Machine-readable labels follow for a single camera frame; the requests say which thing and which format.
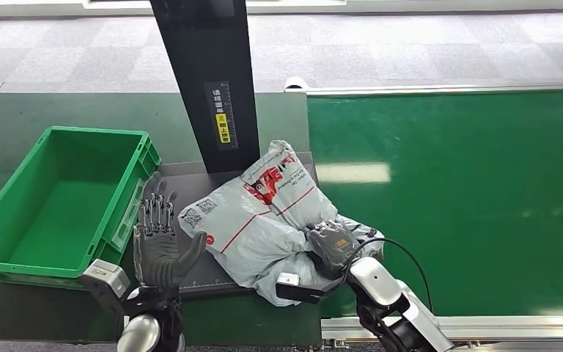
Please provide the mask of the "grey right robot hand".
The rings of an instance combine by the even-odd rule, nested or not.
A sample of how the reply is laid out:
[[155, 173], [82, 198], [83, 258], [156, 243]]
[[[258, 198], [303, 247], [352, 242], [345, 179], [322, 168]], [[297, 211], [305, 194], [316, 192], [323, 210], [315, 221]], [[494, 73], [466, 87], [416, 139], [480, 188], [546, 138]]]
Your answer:
[[340, 278], [359, 245], [351, 231], [335, 221], [309, 224], [301, 231], [312, 248], [307, 255], [317, 272], [327, 279]]

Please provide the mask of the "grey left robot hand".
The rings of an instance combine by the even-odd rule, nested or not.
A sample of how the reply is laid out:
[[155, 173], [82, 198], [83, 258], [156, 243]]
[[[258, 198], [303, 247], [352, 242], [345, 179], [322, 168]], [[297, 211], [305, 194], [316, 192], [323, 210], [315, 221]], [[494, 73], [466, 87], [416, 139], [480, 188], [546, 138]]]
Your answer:
[[145, 183], [133, 228], [136, 277], [141, 285], [178, 292], [180, 283], [206, 247], [207, 233], [198, 231], [190, 246], [180, 251], [174, 225], [177, 192], [166, 195], [166, 181], [154, 172]]

